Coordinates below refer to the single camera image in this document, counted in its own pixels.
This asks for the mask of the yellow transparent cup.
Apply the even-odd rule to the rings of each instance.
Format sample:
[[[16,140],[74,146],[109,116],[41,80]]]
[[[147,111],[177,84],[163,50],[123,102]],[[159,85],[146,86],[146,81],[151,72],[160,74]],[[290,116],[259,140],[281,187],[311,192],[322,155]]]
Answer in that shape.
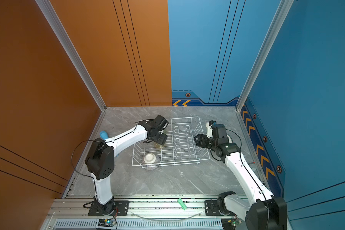
[[[157,142],[155,142],[154,145],[155,145],[155,147],[158,148],[158,149],[162,149],[162,148],[163,148],[163,145],[161,145],[161,144],[159,144],[159,143],[157,143]]]

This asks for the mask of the clear upside-down glass bowl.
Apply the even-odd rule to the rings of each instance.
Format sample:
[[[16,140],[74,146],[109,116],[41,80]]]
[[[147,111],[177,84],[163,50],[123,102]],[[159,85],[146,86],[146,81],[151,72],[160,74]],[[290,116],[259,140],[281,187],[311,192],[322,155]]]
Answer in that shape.
[[[143,159],[142,167],[146,170],[155,170],[160,165],[160,158],[155,153],[147,153]]]

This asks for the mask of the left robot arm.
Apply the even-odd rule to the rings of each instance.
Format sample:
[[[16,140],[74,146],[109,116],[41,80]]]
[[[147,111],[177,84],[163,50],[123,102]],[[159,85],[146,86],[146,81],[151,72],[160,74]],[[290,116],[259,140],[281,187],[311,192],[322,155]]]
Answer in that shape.
[[[92,141],[85,159],[87,170],[95,187],[94,204],[105,214],[116,209],[109,176],[115,168],[115,157],[137,142],[155,142],[164,145],[168,136],[164,134],[169,122],[163,116],[137,121],[130,130],[112,138]]]

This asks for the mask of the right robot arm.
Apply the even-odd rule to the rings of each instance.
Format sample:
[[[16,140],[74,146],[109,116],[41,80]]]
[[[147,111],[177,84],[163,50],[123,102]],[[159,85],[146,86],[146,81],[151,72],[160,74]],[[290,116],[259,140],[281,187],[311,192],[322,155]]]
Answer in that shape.
[[[194,141],[198,147],[208,149],[212,158],[224,163],[234,174],[247,196],[247,201],[233,191],[219,194],[218,212],[224,216],[236,216],[249,230],[287,229],[287,204],[276,197],[251,169],[240,147],[227,134],[223,124],[207,123],[208,133],[198,134]]]

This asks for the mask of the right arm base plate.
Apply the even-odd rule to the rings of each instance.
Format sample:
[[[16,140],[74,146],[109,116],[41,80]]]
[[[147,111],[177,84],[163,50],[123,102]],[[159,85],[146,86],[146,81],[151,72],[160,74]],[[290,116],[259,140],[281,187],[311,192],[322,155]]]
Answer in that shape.
[[[217,200],[205,200],[204,201],[205,205],[205,215],[206,216],[222,216],[219,210],[219,205]]]

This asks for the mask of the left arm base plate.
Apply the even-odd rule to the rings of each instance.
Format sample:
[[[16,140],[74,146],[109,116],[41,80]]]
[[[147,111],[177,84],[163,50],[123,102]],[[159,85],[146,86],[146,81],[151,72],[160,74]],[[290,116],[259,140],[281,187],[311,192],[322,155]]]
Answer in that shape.
[[[88,216],[121,216],[127,215],[129,201],[113,201],[106,204],[106,208],[93,201],[89,208]]]

